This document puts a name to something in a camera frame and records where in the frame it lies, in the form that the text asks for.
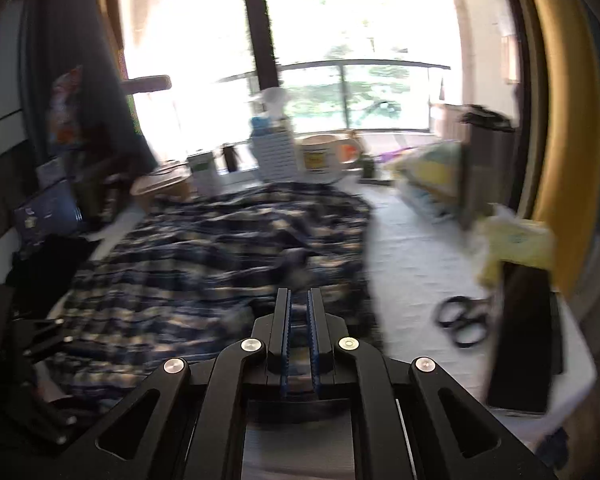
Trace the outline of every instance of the glass balcony railing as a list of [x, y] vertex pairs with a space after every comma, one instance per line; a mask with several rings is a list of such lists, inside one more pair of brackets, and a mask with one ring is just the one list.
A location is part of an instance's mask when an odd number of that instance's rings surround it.
[[[296, 134], [358, 129], [366, 132], [430, 132], [431, 102], [449, 66], [403, 60], [334, 59], [279, 66], [289, 94], [286, 113]], [[255, 72], [223, 78], [253, 97]], [[257, 104], [253, 112], [257, 113]]]

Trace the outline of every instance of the metal rivet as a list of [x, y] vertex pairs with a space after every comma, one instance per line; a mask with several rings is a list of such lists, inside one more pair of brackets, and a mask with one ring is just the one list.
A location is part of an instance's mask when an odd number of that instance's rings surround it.
[[240, 346], [245, 352], [255, 352], [262, 348], [262, 343], [259, 340], [250, 337], [245, 339]]
[[420, 357], [416, 361], [416, 368], [421, 372], [432, 372], [436, 369], [436, 362], [428, 357]]
[[184, 368], [184, 361], [182, 359], [178, 359], [174, 357], [173, 359], [169, 359], [164, 364], [164, 371], [168, 374], [177, 374], [180, 370]]
[[343, 337], [340, 341], [338, 341], [338, 345], [343, 350], [355, 350], [360, 346], [360, 343], [354, 337]]

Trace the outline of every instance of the dark curtain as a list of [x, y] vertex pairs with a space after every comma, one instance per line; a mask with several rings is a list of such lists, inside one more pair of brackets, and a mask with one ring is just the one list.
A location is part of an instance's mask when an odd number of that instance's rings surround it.
[[132, 173], [151, 171], [156, 161], [134, 129], [97, 0], [27, 0], [23, 26], [22, 101], [38, 162], [50, 156], [46, 110], [51, 84], [81, 65], [83, 131], [107, 136], [111, 155], [128, 158]]

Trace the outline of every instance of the tissue box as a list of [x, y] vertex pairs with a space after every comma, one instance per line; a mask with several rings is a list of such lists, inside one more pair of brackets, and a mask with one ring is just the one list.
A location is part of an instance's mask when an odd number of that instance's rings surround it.
[[258, 177], [264, 182], [297, 180], [298, 154], [293, 135], [275, 132], [250, 139], [251, 153], [258, 161]]

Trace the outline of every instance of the blue plaid fabric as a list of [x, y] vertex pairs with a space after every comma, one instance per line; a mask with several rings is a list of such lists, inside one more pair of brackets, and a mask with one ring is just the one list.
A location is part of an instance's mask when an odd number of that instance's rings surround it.
[[68, 394], [115, 402], [163, 361], [213, 358], [273, 312], [280, 286], [319, 286], [327, 312], [380, 344], [363, 267], [370, 206], [317, 184], [267, 184], [145, 220], [75, 276], [64, 306], [74, 341], [49, 358]]

